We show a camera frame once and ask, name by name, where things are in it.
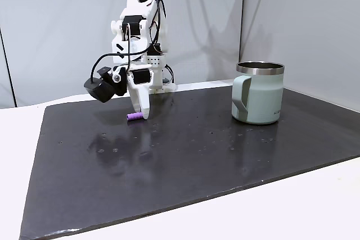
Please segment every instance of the mug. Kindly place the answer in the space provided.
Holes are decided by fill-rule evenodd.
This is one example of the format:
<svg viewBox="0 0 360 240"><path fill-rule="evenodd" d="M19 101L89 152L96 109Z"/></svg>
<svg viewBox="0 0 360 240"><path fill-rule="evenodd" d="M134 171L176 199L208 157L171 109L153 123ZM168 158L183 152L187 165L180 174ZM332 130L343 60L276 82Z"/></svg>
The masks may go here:
<svg viewBox="0 0 360 240"><path fill-rule="evenodd" d="M232 116L249 124L270 124L280 117L284 89L284 65L270 62L242 62L241 76L232 86Z"/></svg>

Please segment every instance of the gray wall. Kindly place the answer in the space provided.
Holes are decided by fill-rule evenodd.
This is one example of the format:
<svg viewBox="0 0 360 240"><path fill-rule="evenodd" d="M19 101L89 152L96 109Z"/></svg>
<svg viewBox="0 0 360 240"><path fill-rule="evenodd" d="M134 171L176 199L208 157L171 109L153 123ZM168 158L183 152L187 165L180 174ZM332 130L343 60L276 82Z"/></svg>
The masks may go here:
<svg viewBox="0 0 360 240"><path fill-rule="evenodd" d="M0 0L0 24L20 106L85 93L93 63L111 52L126 0ZM234 78L242 0L164 0L175 82ZM103 60L99 68L112 65Z"/></svg>
<svg viewBox="0 0 360 240"><path fill-rule="evenodd" d="M244 0L242 61L283 63L286 87L360 111L359 0L257 4Z"/></svg>
<svg viewBox="0 0 360 240"><path fill-rule="evenodd" d="M0 109L14 107L3 47L0 40Z"/></svg>

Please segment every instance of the mug handle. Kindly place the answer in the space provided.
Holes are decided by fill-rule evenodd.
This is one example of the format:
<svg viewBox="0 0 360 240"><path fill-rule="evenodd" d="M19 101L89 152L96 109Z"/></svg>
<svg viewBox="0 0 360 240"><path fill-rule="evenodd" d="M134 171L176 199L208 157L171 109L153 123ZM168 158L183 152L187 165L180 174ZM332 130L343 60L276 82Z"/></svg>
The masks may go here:
<svg viewBox="0 0 360 240"><path fill-rule="evenodd" d="M235 104L235 106L238 108L239 111L242 112L248 112L246 109L246 106L243 102L243 96L242 96L242 89L244 86L244 83L249 80L248 88L247 88L247 95L246 99L249 96L249 90L250 90L250 84L251 84L251 77L250 76L239 76L235 78L233 84L232 84L232 102Z"/></svg>

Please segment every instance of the stainless steel rim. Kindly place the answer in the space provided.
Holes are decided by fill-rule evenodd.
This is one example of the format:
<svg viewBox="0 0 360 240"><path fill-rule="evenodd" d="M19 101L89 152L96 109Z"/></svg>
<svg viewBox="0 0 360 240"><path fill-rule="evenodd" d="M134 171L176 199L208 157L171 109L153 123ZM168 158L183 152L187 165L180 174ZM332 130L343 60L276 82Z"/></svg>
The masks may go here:
<svg viewBox="0 0 360 240"><path fill-rule="evenodd" d="M236 70L251 75L279 75L284 73L285 66L279 63L249 61L237 63Z"/></svg>

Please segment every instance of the small purple block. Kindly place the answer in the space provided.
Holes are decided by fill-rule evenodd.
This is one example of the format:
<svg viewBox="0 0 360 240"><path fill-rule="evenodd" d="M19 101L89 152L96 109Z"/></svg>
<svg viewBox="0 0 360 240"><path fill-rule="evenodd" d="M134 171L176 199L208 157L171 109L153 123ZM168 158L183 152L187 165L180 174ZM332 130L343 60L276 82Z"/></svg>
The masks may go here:
<svg viewBox="0 0 360 240"><path fill-rule="evenodd" d="M137 120L137 119L142 119L142 112L135 112L133 114L128 114L126 116L128 121L132 121L132 120Z"/></svg>

